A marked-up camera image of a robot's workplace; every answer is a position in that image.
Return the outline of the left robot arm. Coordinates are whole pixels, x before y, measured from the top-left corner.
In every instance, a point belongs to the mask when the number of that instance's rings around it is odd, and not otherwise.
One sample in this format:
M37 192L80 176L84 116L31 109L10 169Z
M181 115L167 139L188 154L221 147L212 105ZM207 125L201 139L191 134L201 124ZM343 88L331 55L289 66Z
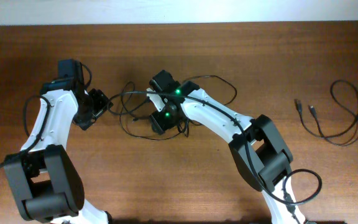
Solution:
M112 223L111 215L85 199L82 180L67 152L70 126L90 128L112 103L84 79L75 59L58 62L58 77L42 85L40 110L20 152L4 171L21 217L40 223Z

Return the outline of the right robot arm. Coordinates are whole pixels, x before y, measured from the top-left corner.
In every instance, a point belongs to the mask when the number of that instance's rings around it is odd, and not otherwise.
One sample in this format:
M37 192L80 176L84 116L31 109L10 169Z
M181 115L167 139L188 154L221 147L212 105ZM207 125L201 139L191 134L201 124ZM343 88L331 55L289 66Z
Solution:
M272 223L306 223L295 205L291 187L293 155L272 120L260 115L254 119L236 113L214 100L197 84L183 84L162 70L149 82L147 96L156 107L150 115L158 134L182 121L196 121L224 139L241 177L261 192Z

